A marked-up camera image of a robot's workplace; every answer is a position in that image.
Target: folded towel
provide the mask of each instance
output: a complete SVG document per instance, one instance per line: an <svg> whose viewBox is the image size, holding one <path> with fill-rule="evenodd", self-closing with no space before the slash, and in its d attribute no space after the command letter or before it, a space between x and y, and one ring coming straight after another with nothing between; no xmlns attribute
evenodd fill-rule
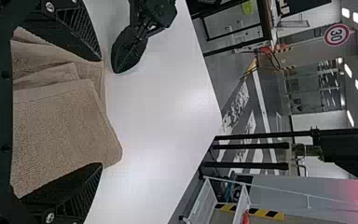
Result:
<svg viewBox="0 0 358 224"><path fill-rule="evenodd" d="M13 80L13 90L33 89L79 79L75 64L66 63Z"/></svg>
<svg viewBox="0 0 358 224"><path fill-rule="evenodd" d="M54 45L24 43L11 40L13 79L26 77L48 68L75 63L80 79L91 79L104 105L106 62L89 62Z"/></svg>
<svg viewBox="0 0 358 224"><path fill-rule="evenodd" d="M11 185L18 197L91 162L106 168L121 159L90 80L19 90L13 97Z"/></svg>

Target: red circle sign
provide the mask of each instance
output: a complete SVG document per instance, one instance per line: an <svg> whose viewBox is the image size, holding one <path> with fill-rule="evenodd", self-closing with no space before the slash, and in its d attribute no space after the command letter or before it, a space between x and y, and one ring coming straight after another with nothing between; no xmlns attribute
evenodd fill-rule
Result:
<svg viewBox="0 0 358 224"><path fill-rule="evenodd" d="M339 46L350 38L351 30L345 24L335 24L332 25L325 33L324 33L324 41L329 46Z"/></svg>

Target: black machine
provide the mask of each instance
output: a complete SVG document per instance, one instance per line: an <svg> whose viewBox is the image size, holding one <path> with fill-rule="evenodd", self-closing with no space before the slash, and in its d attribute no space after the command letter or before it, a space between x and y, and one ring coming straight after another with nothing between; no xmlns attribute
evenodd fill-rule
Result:
<svg viewBox="0 0 358 224"><path fill-rule="evenodd" d="M145 52L148 38L171 26L176 17L176 0L129 0L130 25L112 46L111 63L115 73L135 66Z"/></svg>

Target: white table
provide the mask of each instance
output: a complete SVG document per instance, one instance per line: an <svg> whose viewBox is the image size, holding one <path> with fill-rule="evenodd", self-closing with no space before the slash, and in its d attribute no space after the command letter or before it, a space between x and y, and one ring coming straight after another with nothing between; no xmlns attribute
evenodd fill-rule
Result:
<svg viewBox="0 0 358 224"><path fill-rule="evenodd" d="M126 0L86 0L103 50L129 24ZM185 1L172 27L149 40L136 68L106 78L108 117L123 160L103 172L86 223L168 223L221 126Z"/></svg>

